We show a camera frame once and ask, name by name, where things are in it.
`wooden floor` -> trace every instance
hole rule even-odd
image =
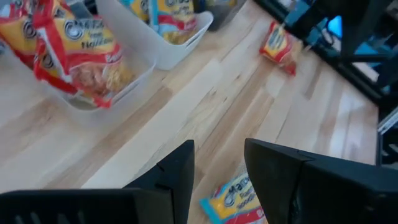
[[[160,88],[112,131],[73,124],[3,64],[0,191],[122,187],[194,139],[188,222],[208,223],[198,201],[244,169],[245,138],[373,164],[377,108],[311,52],[294,78],[258,55],[271,20],[248,1],[175,69],[154,72]]]

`white plastic bin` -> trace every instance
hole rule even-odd
[[[160,87],[160,84],[154,85],[148,82],[155,67],[154,61],[151,63],[138,57],[137,53],[131,49],[126,49],[126,56],[138,78],[120,92],[119,96],[116,96],[118,100],[109,109],[94,108],[77,100],[66,100],[62,96],[62,92],[45,82],[38,83],[34,78],[33,72],[17,57],[13,56],[10,50],[7,50],[4,55],[0,55],[0,65],[17,68],[13,69],[15,74],[4,75],[17,75],[22,82],[26,82],[30,87],[43,89],[45,94],[51,96],[53,101],[59,105],[61,111],[74,123],[84,128],[105,128],[124,121],[157,91],[157,85]]]
[[[112,31],[121,34],[122,42],[147,58],[156,59],[156,68],[170,70],[184,59],[199,43],[200,39],[213,22],[210,12],[196,14],[198,32],[182,45],[165,41],[158,33],[141,21],[118,0],[96,0],[98,14],[111,27]]]

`white storage basket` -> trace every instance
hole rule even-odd
[[[118,0],[96,0],[98,14],[120,34],[123,43],[147,58],[156,59],[156,68],[170,70],[183,60],[199,43],[213,22],[210,12],[196,14],[198,32],[182,45],[165,41],[158,33],[126,9]]]

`ramen noodle packet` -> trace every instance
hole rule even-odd
[[[120,0],[134,15],[144,22],[148,22],[148,0]]]
[[[295,75],[302,49],[301,40],[288,33],[276,21],[272,21],[259,52],[276,62],[288,74]]]
[[[149,0],[150,26],[171,44],[183,44],[196,33],[192,0]]]
[[[266,217],[245,172],[218,187],[210,198],[200,201],[214,224],[266,224]]]
[[[71,83],[95,106],[109,108],[135,75],[121,46],[102,18],[66,19],[48,11],[54,0],[39,0],[34,27],[45,42],[60,78]]]
[[[22,63],[33,69],[37,33],[32,25],[30,1],[15,0],[0,9],[0,39]],[[54,1],[50,14],[56,17],[68,17],[72,13],[64,2],[57,0]]]

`noodle package on floor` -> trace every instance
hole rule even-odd
[[[295,75],[302,49],[301,40],[288,33],[276,21],[272,21],[259,52],[276,62],[288,74]]]
[[[200,204],[213,224],[267,223],[247,172],[219,187]]]
[[[123,50],[102,18],[52,17],[55,0],[39,0],[34,27],[45,42],[60,78],[89,103],[109,108],[118,93],[136,79]]]

